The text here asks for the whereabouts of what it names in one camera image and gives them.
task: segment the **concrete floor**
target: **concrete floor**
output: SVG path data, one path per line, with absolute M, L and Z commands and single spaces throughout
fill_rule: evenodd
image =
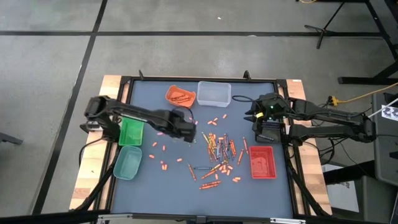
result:
M 92 30 L 101 1 L 0 0 L 0 30 Z M 372 1 L 398 40 L 383 1 Z M 307 31 L 322 26 L 338 4 L 293 0 L 112 0 L 100 30 Z M 377 31 L 363 4 L 346 4 L 330 25 L 336 31 Z M 68 210 L 78 172 L 79 129 L 103 75 L 241 77 L 303 80 L 307 99 L 349 99 L 381 86 L 339 85 L 339 76 L 371 77 L 393 62 L 381 39 L 304 37 L 97 37 L 43 212 Z M 0 144 L 0 217 L 25 215 L 49 156 L 78 75 L 88 37 L 0 36 L 0 131 L 24 140 Z M 339 109 L 364 111 L 370 98 Z M 320 148 L 328 147 L 318 141 Z M 356 162 L 373 158 L 370 144 L 345 142 Z M 338 147 L 333 161 L 351 165 Z

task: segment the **tripod stand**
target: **tripod stand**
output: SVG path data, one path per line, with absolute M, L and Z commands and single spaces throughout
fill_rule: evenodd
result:
M 329 19 L 329 21 L 326 23 L 326 25 L 323 28 L 314 27 L 314 26 L 310 26 L 310 25 L 304 25 L 305 28 L 315 29 L 318 33 L 320 32 L 320 35 L 319 35 L 319 38 L 318 38 L 318 43 L 317 43 L 317 49 L 319 49 L 321 47 L 321 43 L 322 43 L 322 40 L 323 40 L 323 37 L 325 36 L 325 34 L 329 34 L 329 36 L 331 36 L 331 35 L 336 33 L 336 32 L 327 30 L 327 28 L 328 28 L 329 24 L 331 23 L 331 21 L 337 15 L 338 11 L 340 11 L 340 9 L 343 7 L 344 3 L 345 2 L 342 2 L 340 4 L 340 6 L 336 10 L 336 12 L 332 15 L 332 17 Z

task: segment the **orange bin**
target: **orange bin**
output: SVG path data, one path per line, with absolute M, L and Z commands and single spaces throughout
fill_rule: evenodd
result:
M 166 93 L 166 100 L 175 106 L 183 106 L 186 108 L 191 108 L 197 94 L 195 92 L 190 92 L 183 90 L 176 85 L 170 86 Z

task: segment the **paper sticker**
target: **paper sticker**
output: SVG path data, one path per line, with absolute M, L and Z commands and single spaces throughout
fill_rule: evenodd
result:
M 381 105 L 381 108 L 383 108 L 383 110 L 381 111 L 381 116 L 383 118 L 398 121 L 398 108 L 385 105 Z

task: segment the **clear plastic bin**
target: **clear plastic bin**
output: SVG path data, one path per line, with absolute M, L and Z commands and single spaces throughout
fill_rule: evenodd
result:
M 227 107 L 231 102 L 231 84 L 200 81 L 197 100 L 203 106 Z

